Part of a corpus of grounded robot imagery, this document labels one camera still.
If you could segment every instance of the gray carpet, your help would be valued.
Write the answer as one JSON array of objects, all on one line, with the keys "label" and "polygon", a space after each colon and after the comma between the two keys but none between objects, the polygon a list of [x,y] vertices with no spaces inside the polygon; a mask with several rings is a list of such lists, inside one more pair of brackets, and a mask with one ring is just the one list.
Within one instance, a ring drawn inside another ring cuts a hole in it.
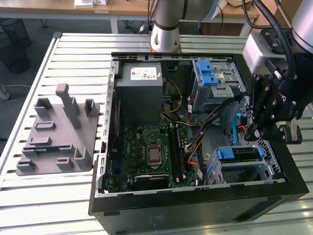
[{"label": "gray carpet", "polygon": [[[137,33],[141,23],[135,21],[129,28],[125,28],[124,23],[119,21],[118,29],[120,33]],[[48,27],[42,28],[40,20],[25,19],[24,24],[31,40],[30,47],[26,49],[30,68],[21,74],[11,74],[0,61],[0,80],[3,85],[32,85],[54,32],[111,33],[109,21],[48,20]],[[180,23],[179,30],[181,34],[201,34],[197,29],[197,23]],[[7,87],[7,89],[11,98],[7,101],[0,100],[0,138],[9,137],[29,90],[27,87]],[[4,146],[5,143],[0,142],[0,153]]]}]

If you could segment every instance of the blue plastic latch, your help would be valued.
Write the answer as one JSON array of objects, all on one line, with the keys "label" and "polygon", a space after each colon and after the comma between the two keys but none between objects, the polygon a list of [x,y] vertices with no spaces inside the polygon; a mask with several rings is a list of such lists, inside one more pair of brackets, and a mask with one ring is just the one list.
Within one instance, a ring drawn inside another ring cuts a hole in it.
[{"label": "blue plastic latch", "polygon": [[207,174],[209,173],[211,168],[212,168],[212,163],[210,163],[210,165],[208,165],[207,168],[206,168],[206,173]]},{"label": "blue plastic latch", "polygon": [[261,156],[261,159],[263,159],[263,157],[264,157],[263,148],[262,148],[262,147],[258,147],[258,151],[259,151],[259,154],[260,154],[260,156]]},{"label": "blue plastic latch", "polygon": [[198,71],[204,86],[217,86],[219,81],[215,78],[214,68],[208,60],[198,60]]},{"label": "blue plastic latch", "polygon": [[222,153],[220,152],[220,150],[216,150],[216,154],[217,154],[217,157],[218,159],[223,159],[223,156],[222,156]]},{"label": "blue plastic latch", "polygon": [[222,152],[224,160],[235,158],[233,150],[231,148],[220,148],[220,151]]}]

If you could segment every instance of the power supply label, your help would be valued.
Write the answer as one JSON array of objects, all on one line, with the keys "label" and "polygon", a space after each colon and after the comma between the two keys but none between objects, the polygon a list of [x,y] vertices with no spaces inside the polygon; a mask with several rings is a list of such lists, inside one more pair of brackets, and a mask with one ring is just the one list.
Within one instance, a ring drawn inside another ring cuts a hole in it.
[{"label": "power supply label", "polygon": [[153,68],[132,68],[131,80],[157,80],[157,69]]}]

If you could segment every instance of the slotted aluminum surface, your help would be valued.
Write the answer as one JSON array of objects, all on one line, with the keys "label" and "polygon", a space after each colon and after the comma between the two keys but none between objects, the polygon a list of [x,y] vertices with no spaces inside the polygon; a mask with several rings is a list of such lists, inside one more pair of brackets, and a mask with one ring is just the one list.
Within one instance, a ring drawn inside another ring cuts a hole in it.
[{"label": "slotted aluminum surface", "polygon": [[[246,39],[238,37],[182,36],[183,52],[241,53]],[[149,51],[147,36],[113,34],[63,34],[53,39],[43,64],[0,158],[1,235],[106,234],[94,217],[88,216],[92,171],[82,173],[22,176],[15,174],[24,141],[34,123],[38,97],[55,95],[58,83],[68,83],[78,103],[86,98],[105,103],[111,52]],[[299,121],[304,141],[289,146],[310,193],[301,200],[281,205],[249,223],[223,224],[167,231],[173,234],[312,234],[313,222],[313,120],[306,110]],[[96,140],[95,150],[100,141]]]}]

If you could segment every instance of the waste bin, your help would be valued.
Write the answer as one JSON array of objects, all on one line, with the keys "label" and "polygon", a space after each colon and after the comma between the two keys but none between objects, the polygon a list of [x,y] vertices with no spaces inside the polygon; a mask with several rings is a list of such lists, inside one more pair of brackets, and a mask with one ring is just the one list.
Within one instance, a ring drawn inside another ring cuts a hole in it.
[{"label": "waste bin", "polygon": [[13,42],[20,41],[23,48],[30,45],[30,39],[22,19],[0,18],[0,26]]},{"label": "waste bin", "polygon": [[11,73],[21,73],[29,67],[29,60],[20,41],[12,41],[5,32],[0,32],[0,60]]}]

